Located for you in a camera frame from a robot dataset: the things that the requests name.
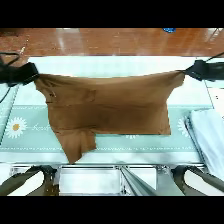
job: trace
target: silver bar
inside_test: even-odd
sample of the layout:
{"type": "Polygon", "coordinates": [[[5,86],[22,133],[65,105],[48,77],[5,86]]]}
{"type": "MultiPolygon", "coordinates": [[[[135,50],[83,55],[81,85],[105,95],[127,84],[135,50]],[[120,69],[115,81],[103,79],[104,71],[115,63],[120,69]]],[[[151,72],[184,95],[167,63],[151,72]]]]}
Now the silver bar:
{"type": "Polygon", "coordinates": [[[150,185],[126,167],[121,167],[121,173],[123,174],[134,196],[158,196],[156,191],[150,185]]]}

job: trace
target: white cloth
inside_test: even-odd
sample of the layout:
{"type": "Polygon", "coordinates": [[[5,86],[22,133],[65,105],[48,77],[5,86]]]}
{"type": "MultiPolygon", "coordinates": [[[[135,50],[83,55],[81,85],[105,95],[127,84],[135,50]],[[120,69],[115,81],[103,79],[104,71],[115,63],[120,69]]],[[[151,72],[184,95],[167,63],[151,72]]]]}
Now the white cloth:
{"type": "Polygon", "coordinates": [[[209,172],[224,181],[224,121],[214,110],[191,111],[186,126],[209,172]]]}

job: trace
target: wooden floor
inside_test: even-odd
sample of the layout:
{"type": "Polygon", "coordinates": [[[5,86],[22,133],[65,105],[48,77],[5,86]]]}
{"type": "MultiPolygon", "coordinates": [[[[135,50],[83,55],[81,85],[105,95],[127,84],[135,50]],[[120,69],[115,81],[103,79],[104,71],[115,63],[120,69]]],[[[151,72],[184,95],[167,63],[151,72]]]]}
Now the wooden floor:
{"type": "Polygon", "coordinates": [[[223,28],[20,28],[0,33],[0,51],[30,56],[213,56],[224,51],[223,28]]]}

